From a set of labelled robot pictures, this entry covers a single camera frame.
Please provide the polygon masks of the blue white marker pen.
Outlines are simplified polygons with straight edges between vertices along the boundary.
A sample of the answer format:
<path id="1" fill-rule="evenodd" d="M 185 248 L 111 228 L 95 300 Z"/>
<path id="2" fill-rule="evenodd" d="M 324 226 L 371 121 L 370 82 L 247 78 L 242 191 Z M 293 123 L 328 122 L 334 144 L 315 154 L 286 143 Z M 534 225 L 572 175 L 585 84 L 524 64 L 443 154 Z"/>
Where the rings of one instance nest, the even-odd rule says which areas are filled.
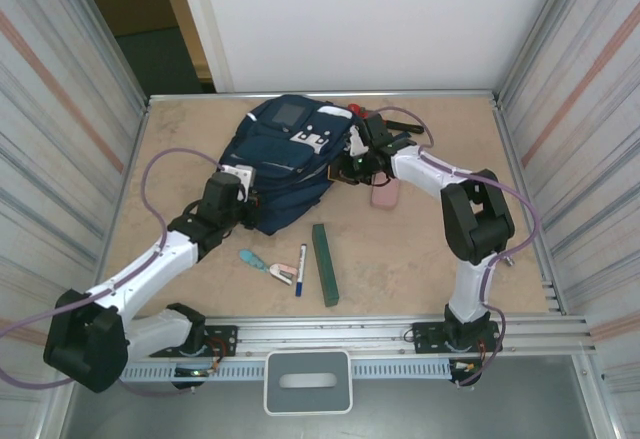
<path id="1" fill-rule="evenodd" d="M 308 246 L 306 244 L 302 244 L 300 246 L 299 253 L 299 261 L 297 268 L 297 277 L 295 283 L 295 297 L 300 298 L 302 296 L 303 285 L 304 285 L 304 277 L 305 277 L 305 266 L 306 266 L 306 256 L 307 256 Z"/>

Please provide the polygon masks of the navy blue backpack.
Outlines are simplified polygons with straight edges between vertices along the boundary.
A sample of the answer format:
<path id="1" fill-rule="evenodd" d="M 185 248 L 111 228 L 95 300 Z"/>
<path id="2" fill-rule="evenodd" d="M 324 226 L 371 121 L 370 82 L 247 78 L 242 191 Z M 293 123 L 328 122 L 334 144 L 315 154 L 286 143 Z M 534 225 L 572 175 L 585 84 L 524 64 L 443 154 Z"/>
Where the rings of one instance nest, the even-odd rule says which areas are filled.
<path id="1" fill-rule="evenodd" d="M 273 235 L 320 202 L 330 188 L 329 165 L 348 152 L 356 116 L 301 95 L 281 95 L 248 112 L 220 162 L 255 169 L 256 229 Z"/>

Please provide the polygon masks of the short aluminium frame rail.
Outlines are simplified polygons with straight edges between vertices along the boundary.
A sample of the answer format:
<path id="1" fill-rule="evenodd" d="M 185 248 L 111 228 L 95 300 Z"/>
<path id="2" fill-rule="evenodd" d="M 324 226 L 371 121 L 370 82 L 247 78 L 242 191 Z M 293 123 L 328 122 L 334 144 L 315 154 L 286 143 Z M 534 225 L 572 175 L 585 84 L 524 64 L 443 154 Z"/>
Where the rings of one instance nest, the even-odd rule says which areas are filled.
<path id="1" fill-rule="evenodd" d="M 151 95 L 148 104 L 184 100 L 240 100 L 271 99 L 286 92 L 250 92 L 250 93 L 216 93 L 216 94 L 162 94 Z M 489 89 L 429 89 L 429 90 L 395 90 L 395 91 L 294 91 L 292 95 L 302 95 L 314 99 L 337 98 L 426 98 L 426 97 L 483 97 L 493 99 L 494 93 Z"/>

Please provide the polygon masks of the black controller board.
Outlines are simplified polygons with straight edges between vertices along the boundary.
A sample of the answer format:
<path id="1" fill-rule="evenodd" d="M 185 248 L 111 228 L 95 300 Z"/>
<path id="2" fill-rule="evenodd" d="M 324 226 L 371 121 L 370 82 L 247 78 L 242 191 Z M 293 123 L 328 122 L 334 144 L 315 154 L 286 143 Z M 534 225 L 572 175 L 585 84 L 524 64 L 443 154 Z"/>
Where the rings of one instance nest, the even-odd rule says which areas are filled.
<path id="1" fill-rule="evenodd" d="M 191 369 L 177 367 L 171 384 L 177 390 L 192 390 L 203 385 L 215 373 L 214 368 Z"/>
<path id="2" fill-rule="evenodd" d="M 461 383 L 466 382 L 465 387 L 470 387 L 479 380 L 479 377 L 473 380 L 471 380 L 471 377 L 482 368 L 482 361 L 479 358 L 450 359 L 449 368 L 451 383 L 456 387 L 460 387 Z"/>

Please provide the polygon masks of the dark green long box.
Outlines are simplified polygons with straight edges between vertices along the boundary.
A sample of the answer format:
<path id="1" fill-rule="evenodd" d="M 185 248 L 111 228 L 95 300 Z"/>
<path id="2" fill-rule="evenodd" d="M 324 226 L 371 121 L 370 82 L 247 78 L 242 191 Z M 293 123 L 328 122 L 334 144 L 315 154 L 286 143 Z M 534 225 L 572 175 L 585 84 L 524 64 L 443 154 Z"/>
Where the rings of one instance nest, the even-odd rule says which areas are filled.
<path id="1" fill-rule="evenodd" d="M 339 290 L 329 249 L 326 230 L 323 224 L 312 226 L 312 242 L 321 282 L 324 304 L 327 308 L 339 302 Z"/>

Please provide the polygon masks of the pink pencil case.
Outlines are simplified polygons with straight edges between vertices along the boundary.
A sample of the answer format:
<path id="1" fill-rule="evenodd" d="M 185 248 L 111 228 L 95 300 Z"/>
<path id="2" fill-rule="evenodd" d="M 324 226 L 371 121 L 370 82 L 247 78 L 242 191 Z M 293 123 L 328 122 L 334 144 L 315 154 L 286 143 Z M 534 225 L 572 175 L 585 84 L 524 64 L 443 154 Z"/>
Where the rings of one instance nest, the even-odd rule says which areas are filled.
<path id="1" fill-rule="evenodd" d="M 381 184 L 372 186 L 370 205 L 374 208 L 392 210 L 399 200 L 400 182 L 396 179 L 387 179 Z"/>

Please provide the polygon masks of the red pipe wrench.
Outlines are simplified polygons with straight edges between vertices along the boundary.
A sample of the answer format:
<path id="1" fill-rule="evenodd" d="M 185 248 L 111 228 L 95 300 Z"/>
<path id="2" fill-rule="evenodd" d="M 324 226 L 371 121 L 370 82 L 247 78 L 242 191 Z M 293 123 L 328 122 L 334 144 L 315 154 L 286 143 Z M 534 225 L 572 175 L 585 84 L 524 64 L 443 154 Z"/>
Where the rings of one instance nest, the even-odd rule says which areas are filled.
<path id="1" fill-rule="evenodd" d="M 356 114 L 357 116 L 363 119 L 366 119 L 373 114 L 372 111 L 369 111 L 363 106 L 360 106 L 355 103 L 349 104 L 347 108 L 351 112 L 353 112 L 354 114 Z M 394 131 L 409 132 L 413 134 L 423 134 L 425 132 L 425 128 L 419 124 L 407 124 L 407 123 L 390 121 L 390 120 L 384 120 L 384 123 L 388 129 L 394 130 Z"/>

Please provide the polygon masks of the pink white stapler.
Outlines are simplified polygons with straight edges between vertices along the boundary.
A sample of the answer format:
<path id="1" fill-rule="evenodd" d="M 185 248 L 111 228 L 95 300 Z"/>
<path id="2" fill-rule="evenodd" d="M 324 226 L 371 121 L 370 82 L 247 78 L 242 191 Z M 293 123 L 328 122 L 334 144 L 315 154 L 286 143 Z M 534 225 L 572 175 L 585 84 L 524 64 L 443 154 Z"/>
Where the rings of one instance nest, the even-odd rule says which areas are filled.
<path id="1" fill-rule="evenodd" d="M 273 278 L 286 285 L 292 285 L 298 277 L 297 268 L 281 263 L 274 263 L 270 265 L 268 272 Z"/>

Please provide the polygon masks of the long aluminium mounting rail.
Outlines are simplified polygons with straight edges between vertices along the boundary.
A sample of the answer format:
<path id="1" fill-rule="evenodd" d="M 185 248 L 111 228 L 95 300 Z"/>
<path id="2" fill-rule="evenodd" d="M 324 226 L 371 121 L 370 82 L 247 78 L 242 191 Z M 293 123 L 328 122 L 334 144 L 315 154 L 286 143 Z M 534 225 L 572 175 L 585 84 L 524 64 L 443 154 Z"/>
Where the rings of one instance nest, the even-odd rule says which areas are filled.
<path id="1" fill-rule="evenodd" d="M 279 349 L 345 349 L 356 356 L 391 356 L 414 347 L 407 341 L 416 322 L 437 315 L 327 317 L 209 317 L 208 325 L 238 328 L 238 356 L 264 356 Z M 596 352 L 586 320 L 558 314 L 515 314 L 507 318 L 501 353 L 552 356 Z"/>

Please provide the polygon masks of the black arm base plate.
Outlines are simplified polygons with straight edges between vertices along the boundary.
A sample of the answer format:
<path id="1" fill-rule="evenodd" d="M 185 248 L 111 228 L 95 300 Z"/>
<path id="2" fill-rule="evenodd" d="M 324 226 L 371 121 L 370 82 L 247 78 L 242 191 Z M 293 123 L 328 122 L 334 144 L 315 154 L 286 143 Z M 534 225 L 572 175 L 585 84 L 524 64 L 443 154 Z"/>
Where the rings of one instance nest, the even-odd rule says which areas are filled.
<path id="1" fill-rule="evenodd" d="M 204 343 L 197 352 L 185 352 L 172 347 L 160 350 L 152 358 L 225 358 L 234 357 L 238 345 L 238 327 L 234 325 L 206 325 Z"/>
<path id="2" fill-rule="evenodd" d="M 417 354 L 480 353 L 481 345 L 486 352 L 501 352 L 503 349 L 498 342 L 500 330 L 495 321 L 466 324 L 456 321 L 417 322 L 411 325 L 410 336 Z"/>

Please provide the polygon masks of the slotted aluminium side rail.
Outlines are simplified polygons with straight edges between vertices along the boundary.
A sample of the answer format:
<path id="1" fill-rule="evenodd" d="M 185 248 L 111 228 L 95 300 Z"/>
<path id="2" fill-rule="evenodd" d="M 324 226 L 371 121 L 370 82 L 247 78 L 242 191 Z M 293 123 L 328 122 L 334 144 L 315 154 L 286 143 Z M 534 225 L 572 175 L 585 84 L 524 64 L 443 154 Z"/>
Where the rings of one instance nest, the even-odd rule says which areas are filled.
<path id="1" fill-rule="evenodd" d="M 503 144 L 515 188 L 530 204 L 533 204 L 533 199 L 529 193 L 525 180 L 524 168 L 521 165 L 512 135 L 507 127 L 505 115 L 497 105 L 494 105 L 492 112 Z M 546 293 L 549 293 L 549 296 L 547 297 L 549 313 L 565 316 L 567 311 L 564 304 L 563 294 L 557 285 L 556 268 L 553 264 L 553 258 L 544 237 L 542 221 L 540 219 L 535 219 L 526 206 L 522 206 L 522 210 L 525 216 L 527 228 L 530 232 L 534 230 L 535 225 L 538 225 L 538 232 L 533 239 L 532 249 L 541 275 L 543 289 Z"/>

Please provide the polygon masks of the grey box with white rim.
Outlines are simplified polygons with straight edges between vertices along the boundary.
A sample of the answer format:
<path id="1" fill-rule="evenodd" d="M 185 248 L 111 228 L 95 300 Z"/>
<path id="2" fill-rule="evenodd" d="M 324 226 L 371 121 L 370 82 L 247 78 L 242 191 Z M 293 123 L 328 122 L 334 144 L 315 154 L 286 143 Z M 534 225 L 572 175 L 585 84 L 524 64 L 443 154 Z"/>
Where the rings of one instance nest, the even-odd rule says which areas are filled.
<path id="1" fill-rule="evenodd" d="M 270 416 L 346 414 L 353 407 L 350 356 L 343 350 L 285 350 L 265 361 L 263 407 Z"/>

